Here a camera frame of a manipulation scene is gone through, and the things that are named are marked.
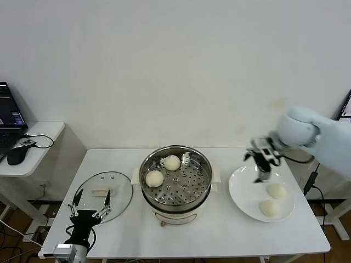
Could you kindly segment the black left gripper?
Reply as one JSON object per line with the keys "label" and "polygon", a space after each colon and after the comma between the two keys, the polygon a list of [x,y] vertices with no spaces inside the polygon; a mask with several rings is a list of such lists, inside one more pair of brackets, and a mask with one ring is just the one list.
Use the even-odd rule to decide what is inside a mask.
{"label": "black left gripper", "polygon": [[81,200],[83,189],[80,189],[73,197],[72,203],[68,204],[70,208],[70,220],[73,223],[73,231],[69,238],[69,244],[90,245],[89,236],[92,228],[98,224],[98,219],[106,218],[112,211],[111,190],[107,191],[103,207],[96,210],[77,210]]}

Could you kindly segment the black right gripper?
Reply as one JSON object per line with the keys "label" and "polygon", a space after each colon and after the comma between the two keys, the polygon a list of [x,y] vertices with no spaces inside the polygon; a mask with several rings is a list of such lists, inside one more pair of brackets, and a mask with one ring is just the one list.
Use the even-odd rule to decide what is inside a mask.
{"label": "black right gripper", "polygon": [[252,139],[253,148],[247,148],[243,161],[253,157],[258,166],[258,176],[253,183],[267,182],[271,177],[271,166],[277,166],[277,150],[272,145],[271,138],[256,137]]}

